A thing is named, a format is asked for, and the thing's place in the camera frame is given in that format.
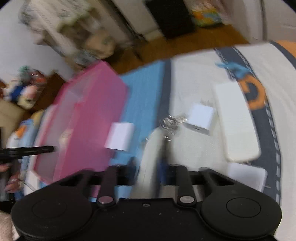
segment wooden floor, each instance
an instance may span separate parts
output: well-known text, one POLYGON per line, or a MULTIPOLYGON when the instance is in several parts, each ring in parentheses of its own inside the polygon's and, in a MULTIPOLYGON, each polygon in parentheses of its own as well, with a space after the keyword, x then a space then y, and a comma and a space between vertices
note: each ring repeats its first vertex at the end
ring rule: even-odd
POLYGON ((175 39, 159 38, 141 44, 137 50, 143 61, 138 60, 131 49, 126 49, 118 57, 115 56, 108 62, 117 73, 122 74, 157 59, 171 58, 177 54, 246 43, 248 42, 230 25, 222 25, 216 28, 198 28, 192 34, 175 39))

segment white rectangular object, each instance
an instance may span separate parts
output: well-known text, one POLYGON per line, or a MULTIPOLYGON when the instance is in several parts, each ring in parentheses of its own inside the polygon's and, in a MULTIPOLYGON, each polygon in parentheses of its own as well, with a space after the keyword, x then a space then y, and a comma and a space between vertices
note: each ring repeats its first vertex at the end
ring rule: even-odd
POLYGON ((134 124, 113 122, 105 143, 108 149, 127 151, 134 132, 134 124))
POLYGON ((218 84, 214 92, 226 158, 232 162, 257 159, 261 154, 257 131, 239 84, 218 84))
POLYGON ((227 176, 256 189, 259 192, 263 192, 267 178, 267 171, 261 167, 254 167, 239 163, 229 163, 227 176))
POLYGON ((209 134, 216 110, 202 104, 194 104, 188 114, 188 127, 204 134, 209 134))

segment hand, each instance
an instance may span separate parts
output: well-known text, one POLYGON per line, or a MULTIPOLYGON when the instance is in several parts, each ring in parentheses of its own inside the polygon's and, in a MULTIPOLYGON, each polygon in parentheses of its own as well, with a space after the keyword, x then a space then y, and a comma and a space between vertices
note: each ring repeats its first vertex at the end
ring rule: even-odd
POLYGON ((11 176, 8 184, 4 188, 7 193, 14 193, 20 189, 20 180, 18 179, 18 174, 11 176))
POLYGON ((10 164, 2 164, 0 165, 0 172, 5 172, 10 168, 10 164))

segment pink storage bin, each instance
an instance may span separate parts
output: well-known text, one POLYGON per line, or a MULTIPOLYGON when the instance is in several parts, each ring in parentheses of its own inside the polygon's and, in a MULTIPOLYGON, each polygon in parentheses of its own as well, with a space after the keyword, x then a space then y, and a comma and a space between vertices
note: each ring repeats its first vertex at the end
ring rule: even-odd
POLYGON ((64 84, 41 145, 56 152, 38 155, 34 171, 50 184, 81 169, 103 171, 113 151, 104 147, 112 122, 120 120, 128 88, 103 61, 64 84), (59 138, 72 130, 66 146, 59 138))

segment white power strip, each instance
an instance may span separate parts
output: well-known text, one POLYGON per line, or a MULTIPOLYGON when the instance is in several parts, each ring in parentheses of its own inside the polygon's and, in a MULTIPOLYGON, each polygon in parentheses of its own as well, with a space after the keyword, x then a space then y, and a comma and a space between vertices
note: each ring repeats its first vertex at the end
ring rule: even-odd
POLYGON ((214 92, 226 158, 231 162, 255 160, 261 154, 257 131, 239 84, 218 84, 214 92))

